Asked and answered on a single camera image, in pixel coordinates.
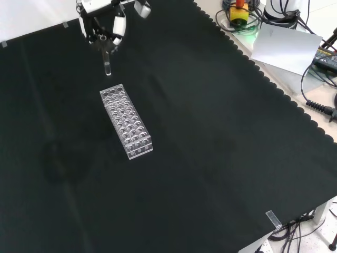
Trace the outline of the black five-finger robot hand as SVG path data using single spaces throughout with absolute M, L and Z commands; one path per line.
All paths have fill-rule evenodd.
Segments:
M 77 1 L 76 11 L 79 14 L 83 36 L 89 45 L 104 53 L 112 54 L 121 44 L 126 31 L 126 14 L 124 3 L 133 3 L 134 9 L 141 18 L 147 18 L 151 12 L 148 1 Z M 100 26 L 99 15 L 110 14 L 112 28 Z

